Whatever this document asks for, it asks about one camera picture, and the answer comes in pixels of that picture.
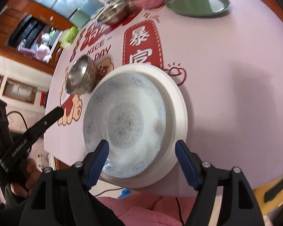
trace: screw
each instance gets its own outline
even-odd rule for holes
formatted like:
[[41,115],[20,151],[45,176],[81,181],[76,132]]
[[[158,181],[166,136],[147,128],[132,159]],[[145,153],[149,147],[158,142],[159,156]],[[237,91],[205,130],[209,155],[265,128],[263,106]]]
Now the screw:
[[211,164],[209,162],[207,162],[207,161],[204,161],[202,163],[202,166],[205,167],[205,168],[209,168],[211,166]]
[[235,173],[240,173],[240,172],[241,172],[241,169],[240,169],[239,167],[234,167],[234,168],[233,168],[233,171],[234,171]]
[[44,169],[44,173],[50,173],[51,172],[51,168],[50,167],[46,167],[45,169]]
[[83,163],[81,162],[81,161],[77,161],[76,163],[75,163],[75,167],[76,168],[79,168],[79,167],[81,167],[83,165]]

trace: green plate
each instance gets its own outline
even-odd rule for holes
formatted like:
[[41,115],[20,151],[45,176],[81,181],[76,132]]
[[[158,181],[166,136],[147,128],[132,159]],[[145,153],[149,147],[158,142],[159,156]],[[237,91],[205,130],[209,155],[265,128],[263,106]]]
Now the green plate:
[[229,0],[167,0],[166,5],[175,13],[185,16],[213,16],[231,7]]

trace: black cable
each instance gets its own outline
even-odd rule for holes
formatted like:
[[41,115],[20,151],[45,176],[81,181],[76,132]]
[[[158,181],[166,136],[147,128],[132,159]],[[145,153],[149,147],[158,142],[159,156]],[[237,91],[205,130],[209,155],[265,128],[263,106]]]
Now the black cable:
[[104,190],[103,192],[101,192],[101,193],[95,195],[94,197],[100,196],[101,194],[106,193],[106,192],[108,192],[108,191],[115,191],[115,190],[120,190],[120,189],[124,189],[124,188],[107,189],[107,190]]
[[177,206],[178,206],[179,219],[180,219],[180,222],[182,223],[182,225],[184,226],[184,222],[183,222],[183,219],[182,219],[182,216],[181,216],[180,204],[179,204],[178,198],[177,198],[177,197],[175,197],[175,199],[176,199]]
[[19,114],[19,115],[22,117],[22,120],[23,120],[24,125],[25,125],[26,130],[27,130],[27,129],[28,129],[28,127],[27,127],[27,124],[26,124],[26,121],[25,121],[25,119],[24,119],[23,115],[22,115],[20,112],[18,112],[18,111],[11,111],[10,113],[8,113],[8,114],[7,114],[7,116],[9,116],[9,115],[10,115],[10,114],[12,114],[12,113],[17,113],[17,114]]

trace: plate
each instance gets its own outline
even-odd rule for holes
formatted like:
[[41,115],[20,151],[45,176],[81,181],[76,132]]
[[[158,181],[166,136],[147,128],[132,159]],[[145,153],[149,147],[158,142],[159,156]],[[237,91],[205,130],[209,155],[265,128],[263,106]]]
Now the plate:
[[213,16],[224,13],[230,7],[229,0],[167,0],[166,5],[184,16]]
[[109,78],[122,73],[139,73],[147,77],[159,90],[165,104],[166,131],[162,146],[152,164],[142,173],[129,178],[116,178],[104,172],[101,178],[120,187],[135,189],[154,184],[166,176],[177,163],[175,142],[186,141],[188,116],[183,96],[172,78],[160,68],[150,64],[127,64],[106,75],[95,90]]
[[117,178],[142,173],[158,154],[166,129],[164,101],[156,86],[138,73],[104,81],[86,107],[83,135],[88,152],[109,142],[103,172]]

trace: pink tablecloth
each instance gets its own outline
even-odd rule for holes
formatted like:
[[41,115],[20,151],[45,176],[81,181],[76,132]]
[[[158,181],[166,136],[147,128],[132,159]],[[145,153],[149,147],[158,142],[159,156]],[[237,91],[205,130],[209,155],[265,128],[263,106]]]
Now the pink tablecloth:
[[[166,6],[142,10],[121,25],[89,22],[64,50],[46,112],[64,117],[44,137],[46,151],[66,164],[86,155],[82,125],[91,94],[65,94],[65,76],[88,54],[104,76],[127,63],[151,63],[178,84],[189,118],[187,145],[219,168],[239,166],[253,188],[283,175],[283,23],[260,0],[230,0],[229,14],[190,18]],[[179,165],[148,193],[189,196]]]

